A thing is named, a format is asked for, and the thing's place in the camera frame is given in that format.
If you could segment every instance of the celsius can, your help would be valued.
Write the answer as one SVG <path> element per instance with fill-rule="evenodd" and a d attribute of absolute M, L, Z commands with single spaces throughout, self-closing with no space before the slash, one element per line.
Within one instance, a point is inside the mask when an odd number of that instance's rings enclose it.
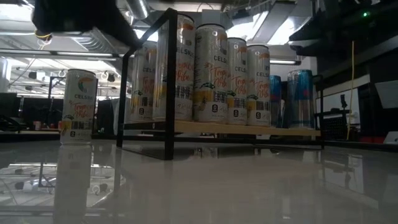
<path fill-rule="evenodd" d="M 248 47 L 248 125 L 270 126 L 269 51 L 264 45 Z"/>
<path fill-rule="evenodd" d="M 62 111 L 62 144 L 90 144 L 97 79 L 93 72 L 70 69 Z"/>
<path fill-rule="evenodd" d="M 130 107 L 130 119 L 132 122 L 152 121 L 156 48 L 156 42 L 147 41 L 134 54 Z"/>
<path fill-rule="evenodd" d="M 314 128 L 311 70 L 295 70 L 287 75 L 290 128 Z"/>
<path fill-rule="evenodd" d="M 246 41 L 240 38 L 228 38 L 228 63 L 231 81 L 227 91 L 228 124 L 246 125 L 248 96 Z"/>
<path fill-rule="evenodd" d="M 155 74 L 153 119 L 166 117 L 167 48 L 169 26 L 159 29 Z M 179 14 L 177 21 L 177 60 L 175 62 L 175 119 L 192 120 L 193 69 L 195 62 L 195 24 L 191 17 Z"/>
<path fill-rule="evenodd" d="M 273 128 L 281 128 L 281 100 L 282 100 L 282 82 L 280 76 L 270 75 L 271 90 L 271 126 Z"/>
<path fill-rule="evenodd" d="M 225 124 L 226 92 L 230 88 L 225 29 L 218 24 L 203 24 L 197 28 L 196 42 L 193 119 Z"/>

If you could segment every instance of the aluminum can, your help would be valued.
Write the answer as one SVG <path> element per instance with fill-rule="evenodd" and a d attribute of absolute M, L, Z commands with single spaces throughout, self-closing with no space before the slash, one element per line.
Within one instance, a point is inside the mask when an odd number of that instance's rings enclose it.
<path fill-rule="evenodd" d="M 218 24 L 197 28 L 193 119 L 199 122 L 225 124 L 228 120 L 226 92 L 230 73 L 227 35 Z"/>
<path fill-rule="evenodd" d="M 311 70 L 295 70 L 287 75 L 289 127 L 314 128 L 313 82 Z"/>
<path fill-rule="evenodd" d="M 246 125 L 248 111 L 247 46 L 240 38 L 228 38 L 228 63 L 231 81 L 227 91 L 228 124 Z"/>
<path fill-rule="evenodd" d="M 93 128 L 97 79 L 93 72 L 67 72 L 62 111 L 62 144 L 90 144 Z"/>
<path fill-rule="evenodd" d="M 153 119 L 166 117 L 167 92 L 167 48 L 169 24 L 159 29 Z M 193 70 L 195 62 L 195 23 L 191 17 L 178 15 L 177 21 L 177 60 L 175 72 L 175 119 L 192 120 Z"/>
<path fill-rule="evenodd" d="M 134 54 L 132 71 L 131 122 L 152 121 L 157 44 L 146 41 Z"/>
<path fill-rule="evenodd" d="M 281 128 L 281 100 L 282 100 L 282 82 L 280 76 L 270 75 L 271 90 L 271 126 Z"/>
<path fill-rule="evenodd" d="M 264 45 L 248 47 L 248 125 L 271 125 L 269 50 Z"/>

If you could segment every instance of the can lid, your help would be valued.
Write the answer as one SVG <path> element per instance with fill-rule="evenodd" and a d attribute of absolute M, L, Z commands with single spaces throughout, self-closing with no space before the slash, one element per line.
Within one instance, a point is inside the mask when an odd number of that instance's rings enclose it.
<path fill-rule="evenodd" d="M 188 19 L 192 20 L 193 23 L 195 23 L 195 20 L 194 20 L 192 17 L 190 17 L 190 16 L 188 16 L 188 15 L 186 15 L 186 14 L 184 14 L 184 13 L 177 13 L 177 14 L 178 14 L 178 15 L 181 15 L 181 16 L 185 16 L 185 17 L 187 17 Z"/>
<path fill-rule="evenodd" d="M 242 41 L 244 41 L 244 42 L 246 43 L 246 41 L 245 41 L 244 39 L 240 38 L 240 37 L 228 37 L 228 40 L 229 40 L 229 39 L 242 40 Z"/>
<path fill-rule="evenodd" d="M 214 23 L 202 24 L 202 25 L 198 26 L 197 29 L 198 29 L 199 27 L 203 27 L 203 26 L 219 26 L 219 27 L 225 29 L 222 25 L 220 25 L 220 24 L 214 24 Z"/>
<path fill-rule="evenodd" d="M 87 71 L 87 70 L 84 70 L 84 69 L 72 68 L 72 69 L 69 69 L 69 70 L 68 70 L 68 72 L 73 72 L 73 71 L 88 72 L 88 73 L 91 73 L 91 74 L 93 74 L 93 75 L 95 76 L 95 73 L 94 73 L 94 72 Z"/>
<path fill-rule="evenodd" d="M 253 44 L 253 45 L 249 45 L 248 48 L 249 47 L 265 47 L 266 49 L 269 49 L 267 46 L 262 45 L 262 44 Z"/>

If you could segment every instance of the fluorescent light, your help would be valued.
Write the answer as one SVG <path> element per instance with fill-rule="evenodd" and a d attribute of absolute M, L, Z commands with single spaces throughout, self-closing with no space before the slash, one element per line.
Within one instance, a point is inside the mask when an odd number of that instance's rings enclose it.
<path fill-rule="evenodd" d="M 48 94 L 45 93 L 17 93 L 19 96 L 44 96 L 48 97 Z M 51 94 L 51 96 L 59 96 L 63 97 L 63 94 Z"/>
<path fill-rule="evenodd" d="M 137 34 L 137 37 L 141 39 L 141 37 L 145 34 L 145 31 L 134 29 Z M 154 32 L 147 40 L 157 42 L 158 36 L 157 32 Z"/>
<path fill-rule="evenodd" d="M 10 53 L 13 54 L 37 54 L 37 55 L 51 55 L 51 52 L 47 50 L 17 50 L 17 49 L 0 49 L 0 53 Z"/>
<path fill-rule="evenodd" d="M 89 52 L 57 52 L 59 55 L 67 56 L 86 56 L 86 57 L 112 57 L 112 54 L 107 53 L 89 53 Z"/>
<path fill-rule="evenodd" d="M 280 25 L 275 34 L 271 37 L 267 44 L 269 45 L 284 45 L 289 41 L 289 37 L 294 33 L 294 23 L 291 18 L 287 18 L 285 22 Z"/>
<path fill-rule="evenodd" d="M 294 60 L 269 60 L 274 65 L 295 65 L 297 62 Z"/>

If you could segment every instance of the white can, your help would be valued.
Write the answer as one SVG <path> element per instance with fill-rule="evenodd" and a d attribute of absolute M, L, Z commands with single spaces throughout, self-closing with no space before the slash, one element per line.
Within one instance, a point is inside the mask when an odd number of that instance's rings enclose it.
<path fill-rule="evenodd" d="M 225 29 L 218 24 L 203 24 L 197 28 L 196 42 L 193 119 L 225 124 L 230 79 Z"/>
<path fill-rule="evenodd" d="M 166 117 L 167 48 L 169 25 L 159 29 L 155 74 L 153 119 L 163 121 Z M 192 120 L 193 69 L 195 61 L 195 23 L 191 17 L 178 15 L 177 60 L 175 62 L 175 119 Z"/>
<path fill-rule="evenodd" d="M 70 69 L 62 112 L 62 144 L 90 144 L 97 79 L 93 72 Z"/>
<path fill-rule="evenodd" d="M 264 45 L 248 47 L 248 125 L 271 125 L 269 50 Z"/>
<path fill-rule="evenodd" d="M 157 44 L 147 41 L 134 54 L 130 119 L 132 122 L 152 121 Z"/>
<path fill-rule="evenodd" d="M 231 81 L 227 91 L 228 124 L 246 125 L 247 102 L 247 46 L 240 38 L 228 38 L 228 63 Z"/>

